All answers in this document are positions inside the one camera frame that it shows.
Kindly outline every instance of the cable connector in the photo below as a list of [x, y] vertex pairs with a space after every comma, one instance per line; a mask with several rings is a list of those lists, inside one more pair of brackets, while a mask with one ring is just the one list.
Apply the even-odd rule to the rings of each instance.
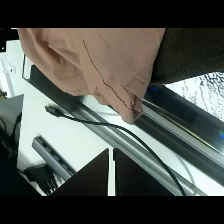
[[48, 113], [54, 115], [55, 117], [63, 117], [64, 114], [57, 108], [45, 106], [45, 109]]

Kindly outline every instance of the black wire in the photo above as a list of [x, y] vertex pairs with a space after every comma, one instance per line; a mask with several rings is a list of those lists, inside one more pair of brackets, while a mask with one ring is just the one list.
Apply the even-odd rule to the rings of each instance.
[[3, 121], [2, 118], [0, 118], [0, 121], [3, 123], [3, 125], [4, 125], [4, 129], [5, 129], [5, 133], [7, 134], [7, 129], [6, 129], [6, 124], [5, 124], [5, 122]]
[[182, 186], [180, 185], [180, 183], [178, 182], [178, 180], [174, 176], [174, 174], [170, 171], [170, 169], [168, 168], [168, 166], [156, 155], [156, 153], [151, 148], [149, 148], [149, 146], [145, 142], [143, 142], [137, 135], [135, 135], [134, 133], [132, 133], [128, 129], [126, 129], [126, 128], [122, 127], [122, 126], [115, 125], [115, 124], [110, 124], [110, 123], [101, 123], [101, 122], [93, 122], [93, 121], [81, 120], [81, 119], [78, 119], [78, 118], [75, 118], [75, 117], [69, 117], [69, 116], [64, 115], [64, 114], [62, 115], [62, 117], [67, 118], [67, 119], [72, 120], [72, 121], [77, 121], [77, 122], [85, 123], [85, 124], [102, 125], [102, 126], [109, 126], [109, 127], [113, 127], [113, 128], [118, 128], [118, 129], [120, 129], [122, 131], [127, 132], [129, 135], [131, 135], [137, 141], [139, 141], [143, 145], [143, 147], [146, 148], [156, 158], [156, 160], [162, 165], [162, 167], [166, 170], [166, 172], [173, 179], [173, 181], [175, 182], [175, 184], [179, 188], [181, 194], [183, 196], [186, 196], [186, 194], [185, 194]]

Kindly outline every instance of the fabric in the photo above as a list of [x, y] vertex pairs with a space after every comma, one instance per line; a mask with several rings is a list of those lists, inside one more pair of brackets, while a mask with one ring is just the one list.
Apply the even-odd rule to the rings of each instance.
[[19, 28], [25, 54], [64, 92], [93, 95], [130, 124], [142, 113], [165, 28]]
[[224, 72], [224, 28], [167, 28], [156, 57], [152, 84]]

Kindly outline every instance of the pink garment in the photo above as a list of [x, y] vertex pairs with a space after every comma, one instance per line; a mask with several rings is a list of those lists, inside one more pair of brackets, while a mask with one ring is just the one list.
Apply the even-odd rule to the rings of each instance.
[[93, 95], [132, 124], [165, 28], [19, 28], [28, 58], [56, 86]]

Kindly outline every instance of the bundle of cables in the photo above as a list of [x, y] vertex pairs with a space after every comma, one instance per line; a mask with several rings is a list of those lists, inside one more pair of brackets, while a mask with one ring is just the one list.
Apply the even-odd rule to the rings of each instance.
[[119, 125], [115, 125], [115, 124], [101, 123], [101, 122], [93, 122], [93, 121], [86, 121], [86, 120], [77, 119], [75, 117], [70, 117], [70, 116], [65, 115], [59, 109], [54, 108], [54, 107], [50, 107], [50, 106], [46, 106], [45, 109], [46, 109], [46, 111], [48, 113], [50, 113], [50, 114], [52, 114], [52, 115], [54, 115], [56, 117], [64, 117], [64, 118], [67, 118], [69, 120], [76, 121], [76, 122], [80, 122], [80, 123], [83, 123], [83, 124], [102, 125], [102, 126], [108, 126], [108, 127], [117, 128], [117, 129], [120, 129], [122, 131], [125, 131], [130, 136], [132, 136], [133, 138], [135, 138], [146, 150], [148, 150], [156, 158], [156, 160], [161, 164], [161, 166], [164, 168], [164, 170], [173, 179], [173, 181], [175, 182], [175, 184], [179, 188], [181, 194], [183, 196], [186, 196], [186, 194], [185, 194], [182, 186], [180, 185], [180, 183], [178, 182], [178, 180], [176, 179], [176, 177], [174, 176], [174, 174], [172, 173], [172, 171], [168, 168], [168, 166], [156, 155], [156, 153], [145, 142], [143, 142], [137, 135], [135, 135], [134, 133], [132, 133], [128, 129], [126, 129], [126, 128], [122, 127], [122, 126], [119, 126]]

